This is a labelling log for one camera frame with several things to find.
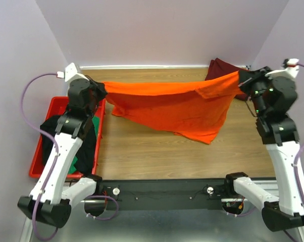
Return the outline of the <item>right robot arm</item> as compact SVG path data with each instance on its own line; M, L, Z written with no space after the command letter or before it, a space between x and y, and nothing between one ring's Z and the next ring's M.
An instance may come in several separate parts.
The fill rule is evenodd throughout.
M304 226L304 174L297 127L287 112L297 100L297 64L283 70L264 67L239 71L238 87L253 102L256 126L274 166L278 196L255 184L243 172L228 174L225 189L241 195L261 211L266 227L283 231Z

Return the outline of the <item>black t shirt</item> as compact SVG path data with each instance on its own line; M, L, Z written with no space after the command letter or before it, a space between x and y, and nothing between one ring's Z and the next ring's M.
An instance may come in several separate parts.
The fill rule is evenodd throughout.
M53 115L48 118L43 124L40 125L40 129L49 133L51 136L55 136L55 129L57 127L57 121L60 115ZM68 174L80 172L82 174L91 173L94 164L94 155L97 141L97 132L99 128L100 119L97 116L92 118L93 127L87 133L82 146L73 158ZM46 165L46 162L51 153L53 142L41 134L42 138L42 164Z

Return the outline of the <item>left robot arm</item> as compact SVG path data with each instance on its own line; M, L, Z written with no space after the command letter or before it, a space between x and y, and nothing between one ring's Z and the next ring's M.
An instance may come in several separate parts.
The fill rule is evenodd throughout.
M93 126L92 117L107 95L103 83L89 76L71 81L68 105L58 119L56 134L49 138L52 151L40 179L28 196L21 196L18 208L32 221L62 228L72 208L99 191L100 176L89 174L64 190L69 167Z

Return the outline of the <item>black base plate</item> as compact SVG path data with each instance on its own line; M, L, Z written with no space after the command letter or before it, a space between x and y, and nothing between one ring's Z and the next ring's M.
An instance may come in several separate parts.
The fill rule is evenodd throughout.
M238 200L225 191L223 178L104 180L100 191L118 202L119 211L221 210Z

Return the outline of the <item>orange t shirt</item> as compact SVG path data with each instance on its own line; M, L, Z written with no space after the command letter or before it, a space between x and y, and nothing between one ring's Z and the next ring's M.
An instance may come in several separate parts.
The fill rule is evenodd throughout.
M104 82L112 114L157 131L210 144L223 126L239 73L212 80L169 83Z

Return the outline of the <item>green t shirt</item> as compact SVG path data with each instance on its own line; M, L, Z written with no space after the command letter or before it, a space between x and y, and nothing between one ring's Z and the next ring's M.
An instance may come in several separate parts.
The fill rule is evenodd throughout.
M90 174L94 166L94 155L98 136L100 119L97 116L92 118L93 126L88 131L76 156L73 158L68 174L80 172L84 175Z

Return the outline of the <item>folded maroon t shirt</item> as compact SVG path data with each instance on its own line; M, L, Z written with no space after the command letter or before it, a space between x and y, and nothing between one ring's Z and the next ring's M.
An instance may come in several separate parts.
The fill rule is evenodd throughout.
M245 70L245 68L239 68L219 58L211 60L205 81L225 77L225 82L220 82L219 85L216 85L211 95L213 97L232 97L232 94L235 94L236 99L247 101L247 95L237 89L238 75L231 75L231 73L242 70Z

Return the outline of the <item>aluminium frame rail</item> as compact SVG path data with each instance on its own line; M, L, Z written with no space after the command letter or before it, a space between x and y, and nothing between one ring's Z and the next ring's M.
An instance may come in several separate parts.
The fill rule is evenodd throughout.
M270 194L272 194L274 196L279 195L278 186L277 186L277 182L276 182L275 178L251 178L251 180L255 184L259 185L261 188L263 188L265 191L269 192ZM91 217L91 218L94 218L94 219L98 219L98 220L101 218L101 214L102 214L103 211L102 211L102 209L97 209L97 208L92 207L91 204L90 204L90 201L92 201L92 200L102 200L104 205L107 206L109 209L114 209L115 211L119 211L118 202L114 198L108 196L105 192L101 192L100 191L100 184L99 184L99 191L96 194L91 195L91 196L89 196L89 197L87 197L87 198L85 198L81 201L81 202L85 202L85 211L88 214L88 216ZM249 200L247 200L246 198L244 198L241 195L237 195L237 196L238 196L237 199L241 202L244 202L244 201L250 202ZM31 219L29 219L28 217L26 219L26 225L32 231L36 231L36 224L37 223L38 222L34 222ZM303 227L297 227L296 229L298 229L300 232L304 233L304 226Z

